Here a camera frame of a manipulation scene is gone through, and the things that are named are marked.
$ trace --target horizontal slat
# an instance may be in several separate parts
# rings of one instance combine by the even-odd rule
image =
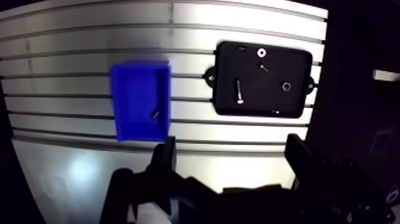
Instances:
[[[96,5],[92,7],[51,11],[5,21],[0,24],[0,30],[7,30],[7,32],[1,32],[0,38],[82,26],[168,23],[169,18],[170,13],[167,3]]]
[[[321,62],[320,43],[245,32],[207,29],[125,28],[99,29],[35,36],[0,43],[0,57],[83,49],[166,48],[215,50],[221,41],[286,46],[312,53]]]
[[[7,109],[13,112],[82,114],[114,116],[112,99],[7,97]],[[220,116],[210,102],[171,102],[171,118],[211,122],[308,124],[312,108],[305,108],[298,119],[273,117]]]
[[[58,175],[67,175],[75,181],[90,182],[90,180],[103,179],[108,184],[109,179],[105,177],[111,177],[116,169],[128,167],[135,173],[142,172],[151,159],[151,153],[111,151],[113,150],[111,147],[110,151],[99,151],[20,141],[13,141],[13,143],[20,162],[25,166],[29,164],[35,166],[30,167],[31,169],[23,167],[26,175],[57,172]],[[87,174],[85,176],[76,176],[77,173],[74,173],[81,173],[83,170],[89,173],[84,172]],[[284,157],[216,157],[178,154],[176,172],[184,178],[193,176],[217,192],[221,192],[224,187],[255,188],[273,183],[290,187],[293,180],[292,170]]]
[[[87,136],[68,135],[65,133],[43,133],[37,131],[26,131],[26,130],[13,130],[14,136],[24,136],[30,138],[45,138],[57,141],[74,141],[84,143],[102,143],[107,145],[113,145],[115,147],[136,147],[136,148],[150,148],[153,149],[159,142],[144,142],[144,141],[124,141],[117,142],[116,139],[108,138],[94,138]],[[182,143],[176,144],[177,150],[180,151],[196,151],[211,154],[222,153],[222,154],[258,154],[258,153],[283,153],[285,150],[284,143],[281,145],[268,145],[268,144],[208,144],[208,143]]]
[[[23,15],[27,13],[35,13],[42,10],[54,10],[61,7],[76,6],[79,7],[81,4],[88,3],[103,3],[112,2],[115,0],[69,0],[69,1],[42,1],[35,4],[25,5],[18,8],[13,8],[0,13],[0,20],[9,18],[17,15]],[[327,10],[322,8],[313,7],[310,5],[300,4],[292,1],[265,1],[265,0],[229,0],[224,2],[237,2],[252,5],[260,5],[265,7],[272,7],[282,10],[290,10],[293,12],[304,13],[308,15],[314,15],[321,18],[327,18]]]
[[[5,94],[88,94],[111,95],[109,77],[41,77],[2,80]],[[316,90],[307,95],[306,104],[314,104]],[[210,99],[213,94],[203,79],[172,78],[171,96]]]
[[[326,23],[268,10],[205,4],[175,4],[174,22],[274,31],[324,40]]]
[[[108,73],[110,67],[131,60],[168,60],[173,73],[199,77],[214,66],[215,56],[204,54],[82,54],[0,61],[3,76],[27,74]],[[320,66],[311,67],[318,83]]]
[[[115,136],[113,120],[10,114],[12,127]],[[290,133],[305,138],[306,127],[172,123],[169,135],[193,141],[286,142]]]
[[[7,30],[7,32],[1,32],[0,38],[73,27],[167,24],[171,21],[174,24],[254,29],[319,40],[325,39],[326,31],[326,23],[323,21],[270,10],[214,4],[174,3],[171,15],[166,3],[124,2],[50,11],[5,21],[0,23],[0,30]]]

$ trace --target bolt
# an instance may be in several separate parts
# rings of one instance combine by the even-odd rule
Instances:
[[[260,68],[263,69],[264,71],[268,72],[268,69],[261,63],[260,63]]]
[[[236,87],[237,87],[237,103],[243,104],[245,101],[242,99],[242,90],[240,89],[239,79],[236,79]]]

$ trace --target blue bin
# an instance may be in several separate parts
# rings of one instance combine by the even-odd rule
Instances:
[[[164,141],[171,124],[171,67],[120,64],[111,69],[118,141]]]

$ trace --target reflective surface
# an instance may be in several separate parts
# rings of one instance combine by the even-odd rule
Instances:
[[[32,194],[47,223],[98,223],[115,169],[141,172],[150,153],[98,151],[14,141]],[[223,187],[255,188],[294,179],[284,158],[179,155],[177,173],[193,176],[221,192]],[[152,205],[139,209],[138,223],[165,223]]]

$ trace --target metal groove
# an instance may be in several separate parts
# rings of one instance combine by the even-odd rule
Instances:
[[[12,76],[3,76],[4,79],[32,79],[41,77],[104,77],[110,76],[109,73],[36,73],[36,74],[14,74]],[[172,77],[181,79],[203,79],[203,74],[186,74],[186,73],[172,73]]]
[[[69,117],[78,119],[101,119],[114,120],[114,116],[106,115],[90,115],[90,114],[61,114],[61,113],[42,113],[42,112],[25,112],[25,111],[8,111],[10,114],[44,116],[44,117]],[[192,119],[171,119],[172,123],[184,124],[203,124],[203,125],[238,125],[238,126],[273,126],[273,127],[307,127],[308,124],[290,124],[290,123],[255,123],[255,122],[231,122],[216,120],[192,120]]]
[[[160,0],[146,0],[146,1],[132,1],[132,0],[113,0],[113,1],[102,1],[102,2],[84,2],[84,3],[77,3],[73,5],[63,5],[59,7],[53,7],[53,8],[45,8],[42,10],[37,10],[29,13],[23,13],[19,15],[12,15],[9,17],[5,18],[0,18],[0,22],[5,22],[5,21],[10,21],[10,20],[15,20],[17,18],[24,18],[32,15],[38,15],[38,14],[43,14],[43,13],[48,13],[51,11],[62,11],[62,10],[67,10],[70,8],[84,8],[84,7],[92,7],[92,6],[97,6],[97,5],[116,5],[116,4],[126,4],[128,2],[132,3],[191,3],[191,4],[207,4],[207,5],[225,5],[225,6],[234,6],[234,7],[243,7],[243,8],[253,8],[253,9],[258,9],[258,10],[266,10],[266,11],[272,11],[272,12],[277,12],[277,13],[284,13],[288,15],[295,15],[303,18],[309,18],[312,20],[317,20],[317,21],[326,21],[326,18],[319,17],[316,15],[310,15],[307,13],[300,13],[292,10],[286,10],[282,8],[274,8],[274,7],[269,7],[269,6],[263,6],[263,5],[254,5],[254,4],[246,4],[246,3],[241,3],[241,2],[215,2],[215,1],[207,1],[207,0],[202,0],[202,1],[193,1],[193,0],[185,0],[185,1],[160,1]]]
[[[45,97],[45,98],[88,98],[88,99],[111,99],[111,95],[94,94],[4,94],[5,97]]]
[[[121,145],[118,143],[102,143],[93,141],[82,140],[63,140],[63,139],[46,139],[40,137],[26,137],[16,135],[14,140],[31,142],[37,144],[56,145],[71,148],[84,148],[88,150],[101,150],[101,151],[129,151],[132,153],[152,153],[153,148],[135,147],[128,145]],[[189,155],[212,155],[212,156],[238,156],[238,157],[284,157],[283,152],[238,152],[238,151],[201,151],[201,150],[176,150],[177,154]]]
[[[10,36],[10,37],[6,37],[6,38],[0,38],[0,43],[5,42],[5,41],[15,40],[15,39],[31,38],[31,37],[37,37],[37,36],[43,36],[43,35],[68,33],[68,32],[76,32],[76,31],[86,31],[86,30],[120,29],[120,28],[174,28],[174,29],[223,30],[223,31],[234,31],[234,32],[277,36],[277,37],[281,37],[281,38],[289,38],[289,39],[295,39],[295,40],[299,40],[299,41],[307,41],[307,42],[312,42],[312,43],[322,43],[322,40],[319,40],[316,38],[308,38],[305,36],[290,35],[290,34],[286,34],[286,33],[272,32],[272,31],[265,31],[265,30],[238,28],[238,27],[230,27],[230,26],[214,26],[214,25],[201,25],[201,24],[165,24],[165,23],[109,24],[109,25],[82,26],[82,27],[54,29],[54,30],[47,30],[47,31],[40,31],[40,32],[33,32],[33,33],[25,33],[22,35],[15,35],[15,36]]]
[[[118,53],[165,53],[165,54],[205,54],[214,55],[214,51],[200,49],[166,49],[166,48],[106,48],[106,49],[84,49],[73,51],[54,51],[46,53],[33,53],[17,56],[3,57],[3,61],[16,60],[24,58],[39,58],[60,55],[77,55],[77,54],[118,54]]]
[[[54,130],[39,130],[29,129],[22,127],[13,127],[13,130],[23,130],[27,132],[37,133],[48,133],[54,135],[67,135],[76,137],[87,137],[87,138],[104,138],[104,139],[117,139],[115,135],[98,135],[98,134],[86,134],[86,133],[74,133],[74,132],[60,132]],[[285,142],[235,142],[235,141],[207,141],[207,140],[187,140],[187,139],[176,139],[177,143],[188,143],[188,144],[215,144],[215,145],[285,145]]]
[[[92,94],[4,94],[4,97],[44,97],[44,98],[87,98],[87,99],[111,99],[111,95]],[[183,102],[212,102],[209,98],[171,97],[171,101]],[[312,104],[305,104],[304,108],[313,108]]]

